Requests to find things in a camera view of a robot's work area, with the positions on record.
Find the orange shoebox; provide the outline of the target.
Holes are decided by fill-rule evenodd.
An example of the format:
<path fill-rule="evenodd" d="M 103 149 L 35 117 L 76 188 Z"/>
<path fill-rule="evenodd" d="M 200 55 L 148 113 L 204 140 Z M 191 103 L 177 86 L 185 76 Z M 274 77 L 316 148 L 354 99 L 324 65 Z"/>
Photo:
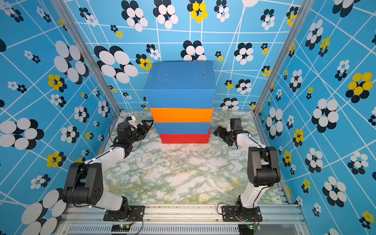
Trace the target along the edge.
<path fill-rule="evenodd" d="M 211 122 L 214 109 L 151 108 L 157 123 Z"/>

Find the blue shoebox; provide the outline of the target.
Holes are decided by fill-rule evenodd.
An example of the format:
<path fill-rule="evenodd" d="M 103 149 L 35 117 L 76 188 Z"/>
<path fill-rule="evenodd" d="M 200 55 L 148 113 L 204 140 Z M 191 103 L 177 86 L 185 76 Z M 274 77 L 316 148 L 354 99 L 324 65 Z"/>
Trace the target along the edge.
<path fill-rule="evenodd" d="M 144 94 L 150 108 L 212 109 L 216 95 L 213 62 L 155 62 Z"/>
<path fill-rule="evenodd" d="M 210 122 L 155 122 L 158 134 L 208 134 Z"/>

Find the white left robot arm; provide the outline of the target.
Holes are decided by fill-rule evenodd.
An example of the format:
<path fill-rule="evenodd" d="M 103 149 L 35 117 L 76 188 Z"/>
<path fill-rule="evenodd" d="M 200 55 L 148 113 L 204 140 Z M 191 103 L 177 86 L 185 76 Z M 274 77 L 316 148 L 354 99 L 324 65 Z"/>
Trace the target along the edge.
<path fill-rule="evenodd" d="M 133 150 L 133 143 L 141 142 L 153 126 L 153 120 L 142 120 L 137 126 L 124 121 L 117 126 L 117 136 L 109 150 L 82 163 L 71 164 L 62 200 L 75 207 L 93 206 L 105 210 L 105 221 L 143 218 L 144 206 L 131 208 L 125 196 L 114 195 L 104 189 L 103 173 L 125 159 Z"/>

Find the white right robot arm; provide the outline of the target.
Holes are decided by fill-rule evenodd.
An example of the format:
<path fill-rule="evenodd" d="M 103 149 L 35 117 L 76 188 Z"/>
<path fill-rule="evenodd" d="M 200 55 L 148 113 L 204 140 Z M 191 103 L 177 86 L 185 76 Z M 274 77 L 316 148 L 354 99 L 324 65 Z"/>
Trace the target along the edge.
<path fill-rule="evenodd" d="M 241 119 L 230 119 L 230 127 L 219 126 L 213 134 L 220 137 L 229 147 L 236 145 L 248 153 L 247 177 L 249 183 L 238 197 L 235 206 L 223 206 L 223 220 L 234 218 L 241 222 L 261 220 L 258 203 L 268 189 L 279 183 L 281 172 L 276 148 L 266 146 L 253 138 L 241 126 Z"/>

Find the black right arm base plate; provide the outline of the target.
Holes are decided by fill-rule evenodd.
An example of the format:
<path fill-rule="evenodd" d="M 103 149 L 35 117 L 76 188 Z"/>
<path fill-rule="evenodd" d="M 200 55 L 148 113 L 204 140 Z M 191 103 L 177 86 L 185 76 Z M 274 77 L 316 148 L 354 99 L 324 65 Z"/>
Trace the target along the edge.
<path fill-rule="evenodd" d="M 259 207 L 243 208 L 237 206 L 222 206 L 220 214 L 224 222 L 262 222 L 263 218 Z"/>

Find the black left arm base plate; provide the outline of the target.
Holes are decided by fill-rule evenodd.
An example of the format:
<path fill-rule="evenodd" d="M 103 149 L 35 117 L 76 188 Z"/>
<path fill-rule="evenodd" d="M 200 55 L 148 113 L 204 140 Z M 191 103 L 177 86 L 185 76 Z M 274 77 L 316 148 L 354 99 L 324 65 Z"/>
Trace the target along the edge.
<path fill-rule="evenodd" d="M 106 211 L 103 221 L 136 222 L 142 221 L 146 206 L 129 206 L 125 210 Z"/>

